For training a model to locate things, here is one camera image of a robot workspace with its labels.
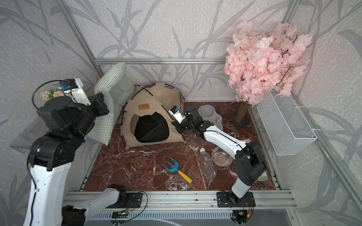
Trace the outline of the green checked cushion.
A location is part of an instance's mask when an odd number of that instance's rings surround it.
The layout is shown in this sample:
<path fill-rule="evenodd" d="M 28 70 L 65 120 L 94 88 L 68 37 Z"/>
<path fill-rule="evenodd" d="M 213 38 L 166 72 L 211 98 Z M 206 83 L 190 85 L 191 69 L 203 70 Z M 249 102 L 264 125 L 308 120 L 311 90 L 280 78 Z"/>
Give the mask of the green checked cushion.
<path fill-rule="evenodd" d="M 135 85 L 126 76 L 125 63 L 114 65 L 96 84 L 94 91 L 104 96 L 109 113 L 98 117 L 95 120 L 93 129 L 88 133 L 88 137 L 108 145 L 114 126 L 118 121 L 123 106 L 132 96 Z"/>

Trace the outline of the grey double pet bowl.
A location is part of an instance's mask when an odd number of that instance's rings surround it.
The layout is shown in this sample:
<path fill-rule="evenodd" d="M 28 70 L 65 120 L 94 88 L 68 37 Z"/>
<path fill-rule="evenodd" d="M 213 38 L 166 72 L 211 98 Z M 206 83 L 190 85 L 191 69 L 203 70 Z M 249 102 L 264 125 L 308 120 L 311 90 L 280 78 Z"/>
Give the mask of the grey double pet bowl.
<path fill-rule="evenodd" d="M 222 117 L 216 112 L 211 105 L 202 105 L 198 112 L 204 121 L 212 122 L 218 129 L 223 131 Z"/>

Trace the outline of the steel bowl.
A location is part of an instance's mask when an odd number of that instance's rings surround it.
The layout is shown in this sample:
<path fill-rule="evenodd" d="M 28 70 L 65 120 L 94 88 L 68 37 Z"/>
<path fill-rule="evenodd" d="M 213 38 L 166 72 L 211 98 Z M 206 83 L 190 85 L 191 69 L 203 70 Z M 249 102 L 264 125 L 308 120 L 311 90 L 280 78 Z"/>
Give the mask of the steel bowl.
<path fill-rule="evenodd" d="M 220 147 L 216 147 L 212 150 L 211 158 L 214 164 L 219 167 L 228 167 L 233 162 L 233 158 Z"/>

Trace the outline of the beige pet tent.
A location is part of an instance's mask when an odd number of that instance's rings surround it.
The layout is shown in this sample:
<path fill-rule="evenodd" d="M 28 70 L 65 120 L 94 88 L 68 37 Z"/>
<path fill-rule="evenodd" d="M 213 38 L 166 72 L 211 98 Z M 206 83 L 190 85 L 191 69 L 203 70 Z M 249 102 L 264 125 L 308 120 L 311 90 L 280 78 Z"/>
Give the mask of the beige pet tent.
<path fill-rule="evenodd" d="M 169 113 L 176 106 L 184 113 L 185 98 L 169 84 L 135 85 L 135 91 L 125 106 L 121 122 L 123 144 L 132 147 L 183 142 Z"/>

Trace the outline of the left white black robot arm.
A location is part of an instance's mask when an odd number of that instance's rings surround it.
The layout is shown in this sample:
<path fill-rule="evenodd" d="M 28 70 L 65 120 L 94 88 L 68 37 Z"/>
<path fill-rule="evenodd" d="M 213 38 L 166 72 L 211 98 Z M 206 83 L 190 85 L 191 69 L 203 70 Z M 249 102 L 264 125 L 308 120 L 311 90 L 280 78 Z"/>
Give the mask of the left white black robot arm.
<path fill-rule="evenodd" d="M 65 183 L 76 150 L 85 142 L 95 120 L 108 112 L 101 93 L 90 97 L 87 104 L 61 96 L 37 109 L 49 131 L 33 142 L 27 158 L 32 184 L 24 225 L 82 226 L 105 208 L 126 204 L 125 188 L 112 185 L 86 201 L 63 205 Z"/>

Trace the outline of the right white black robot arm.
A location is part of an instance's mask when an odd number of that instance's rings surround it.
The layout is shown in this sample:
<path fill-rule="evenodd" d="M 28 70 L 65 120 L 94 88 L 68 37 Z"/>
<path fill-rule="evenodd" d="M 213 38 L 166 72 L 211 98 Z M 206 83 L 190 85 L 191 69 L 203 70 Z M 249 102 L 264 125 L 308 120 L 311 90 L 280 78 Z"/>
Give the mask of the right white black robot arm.
<path fill-rule="evenodd" d="M 245 199 L 250 194 L 249 190 L 253 184 L 267 170 L 266 160 L 259 146 L 223 132 L 212 122 L 202 119 L 197 108 L 182 113 L 174 106 L 169 110 L 169 114 L 174 117 L 172 124 L 180 134 L 190 130 L 195 136 L 217 145 L 233 158 L 238 178 L 229 192 L 230 198 L 235 203 Z"/>

